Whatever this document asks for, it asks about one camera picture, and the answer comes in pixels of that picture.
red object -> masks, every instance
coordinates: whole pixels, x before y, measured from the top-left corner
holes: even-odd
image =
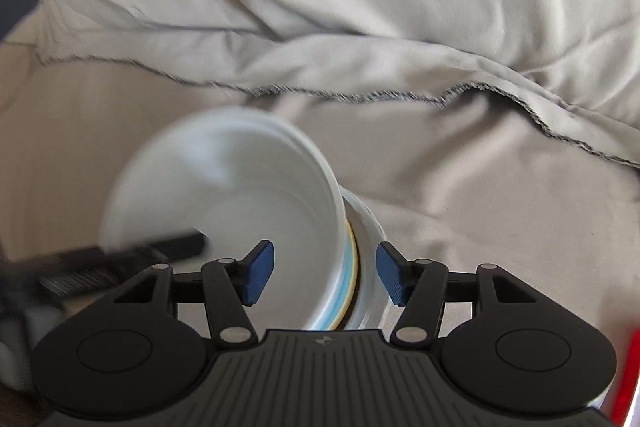
[[[626,356],[625,372],[620,381],[618,395],[611,411],[611,421],[616,425],[624,425],[629,409],[634,400],[634,393],[640,377],[640,330],[634,333]]]

gray cloth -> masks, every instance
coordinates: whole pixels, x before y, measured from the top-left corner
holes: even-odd
[[[500,264],[622,353],[640,323],[640,186],[623,165],[640,163],[639,14],[640,0],[44,0],[10,38],[36,47],[0,46],[0,237],[16,259],[94,243],[149,137],[258,105],[318,143],[407,255]],[[405,101],[346,103],[388,99]]]

white bowl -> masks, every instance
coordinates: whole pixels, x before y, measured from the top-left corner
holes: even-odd
[[[273,242],[273,274],[247,309],[258,334],[326,328],[345,308],[352,248],[340,190],[318,148],[289,123],[258,110],[209,111],[171,126],[135,155],[104,213],[103,247],[189,228],[209,236],[211,250],[175,264],[176,272],[241,259],[261,239]],[[206,332],[201,307],[182,305],[178,316]]]

blue gripper pad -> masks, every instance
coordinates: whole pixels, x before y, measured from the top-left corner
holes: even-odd
[[[242,304],[253,306],[260,298],[260,294],[267,285],[273,272],[274,250],[271,241],[260,241],[249,256],[255,255],[249,265],[246,276],[246,285],[242,291]]]
[[[402,283],[402,272],[395,252],[387,250],[391,245],[380,243],[376,250],[376,270],[378,277],[385,285],[391,302],[396,306],[405,307],[410,297],[408,288]]]

comb teeth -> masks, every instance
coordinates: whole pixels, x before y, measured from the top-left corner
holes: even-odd
[[[63,298],[112,288],[118,285],[118,282],[118,278],[103,267],[40,279],[42,286]]]

